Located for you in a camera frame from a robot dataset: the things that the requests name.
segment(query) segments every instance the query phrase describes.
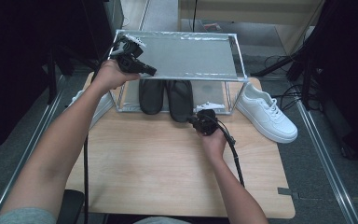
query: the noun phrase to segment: sneaker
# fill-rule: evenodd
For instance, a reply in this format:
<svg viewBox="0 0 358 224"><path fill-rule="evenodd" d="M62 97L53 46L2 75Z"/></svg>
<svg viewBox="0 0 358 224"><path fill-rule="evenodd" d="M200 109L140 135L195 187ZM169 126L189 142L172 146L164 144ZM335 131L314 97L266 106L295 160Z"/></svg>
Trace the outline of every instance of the sneaker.
<svg viewBox="0 0 358 224"><path fill-rule="evenodd" d="M83 94L84 91L79 91L75 97L72 98L72 103L68 105L71 106L80 96ZM113 99L109 95L109 92L105 94L100 103L98 103L97 109L95 110L94 116L92 117L91 125L89 129L91 129L94 124L110 109L113 107Z"/></svg>
<svg viewBox="0 0 358 224"><path fill-rule="evenodd" d="M297 138L296 125L277 107L277 100L256 89L251 82L246 84L237 109L272 141L291 143Z"/></svg>

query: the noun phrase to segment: floor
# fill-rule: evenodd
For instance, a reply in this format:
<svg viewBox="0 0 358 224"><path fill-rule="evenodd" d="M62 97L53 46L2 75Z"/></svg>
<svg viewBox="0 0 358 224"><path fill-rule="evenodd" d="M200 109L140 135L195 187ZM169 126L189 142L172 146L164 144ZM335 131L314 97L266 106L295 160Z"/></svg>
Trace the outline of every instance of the floor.
<svg viewBox="0 0 358 224"><path fill-rule="evenodd" d="M123 29L191 31L192 22L178 24L176 0L122 1L126 17ZM195 22L197 32L205 32L202 21ZM273 25L218 22L222 32L236 33L248 73L257 72L285 56ZM287 81L286 67L261 77L263 90L271 95L283 94L292 85ZM46 107L44 92L19 122L12 135L0 146L0 199L5 196L7 183L16 176L19 163L31 153L38 136L35 131L46 129L45 123L55 119L83 86L90 70L81 64L72 77L61 77L58 100ZM293 99L286 99L283 105ZM284 111L298 128L298 138L291 144L278 144L287 181L292 191L296 216L273 219L270 223L358 223L358 161L343 158L340 145L329 121L321 111L306 111L294 104ZM91 214L89 223L105 223L105 216ZM81 216L78 223L83 223Z"/></svg>

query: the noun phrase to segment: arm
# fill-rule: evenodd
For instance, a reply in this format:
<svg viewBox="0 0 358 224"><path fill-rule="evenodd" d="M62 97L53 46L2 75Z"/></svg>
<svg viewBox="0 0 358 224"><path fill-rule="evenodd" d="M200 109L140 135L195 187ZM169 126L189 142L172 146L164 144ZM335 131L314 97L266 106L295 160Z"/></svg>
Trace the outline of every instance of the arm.
<svg viewBox="0 0 358 224"><path fill-rule="evenodd" d="M124 82L138 78L139 74L123 74L116 61L104 62L92 84L44 132L22 168L0 215L17 208L37 207L57 218L66 181L80 154L101 97Z"/></svg>
<svg viewBox="0 0 358 224"><path fill-rule="evenodd" d="M201 133L198 135L213 167L230 223L268 223L260 205L231 173L223 160L227 141L222 131L218 129L210 136L203 136Z"/></svg>

